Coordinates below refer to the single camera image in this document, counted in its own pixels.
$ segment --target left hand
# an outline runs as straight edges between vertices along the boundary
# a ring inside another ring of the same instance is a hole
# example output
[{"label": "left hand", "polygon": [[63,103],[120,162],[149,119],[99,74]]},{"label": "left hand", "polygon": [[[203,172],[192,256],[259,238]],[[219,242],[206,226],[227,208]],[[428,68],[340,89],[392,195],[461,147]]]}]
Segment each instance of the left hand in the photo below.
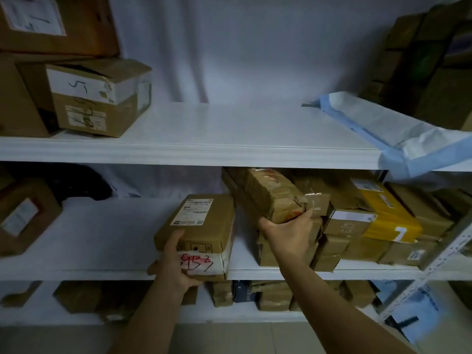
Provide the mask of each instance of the left hand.
[{"label": "left hand", "polygon": [[149,275],[156,275],[156,281],[165,281],[172,288],[183,293],[190,287],[201,284],[201,281],[189,278],[182,273],[177,243],[184,233],[184,230],[172,232],[162,251],[161,260],[153,262],[147,270]]}]

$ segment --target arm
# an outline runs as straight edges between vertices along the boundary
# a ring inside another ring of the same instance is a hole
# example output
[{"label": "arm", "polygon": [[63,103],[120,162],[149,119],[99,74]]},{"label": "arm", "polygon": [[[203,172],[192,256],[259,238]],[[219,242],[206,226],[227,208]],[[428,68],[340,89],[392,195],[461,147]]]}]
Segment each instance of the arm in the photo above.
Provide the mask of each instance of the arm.
[{"label": "arm", "polygon": [[259,220],[280,271],[327,354],[411,353],[410,348],[355,309],[304,263],[311,211],[286,224]]},{"label": "arm", "polygon": [[183,234],[182,230],[174,231],[164,247],[161,262],[155,262],[148,269],[148,273],[157,274],[156,279],[108,354],[164,354],[169,351],[184,294],[188,288],[200,284],[180,269],[176,248]]}]

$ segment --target white wall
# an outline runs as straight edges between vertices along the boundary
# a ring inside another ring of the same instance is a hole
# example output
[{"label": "white wall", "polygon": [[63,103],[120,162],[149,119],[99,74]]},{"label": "white wall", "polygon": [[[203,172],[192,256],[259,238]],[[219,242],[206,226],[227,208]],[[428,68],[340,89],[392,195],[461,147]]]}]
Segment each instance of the white wall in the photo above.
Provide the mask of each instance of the white wall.
[{"label": "white wall", "polygon": [[357,91],[396,17],[442,0],[110,0],[160,100],[299,105]]}]

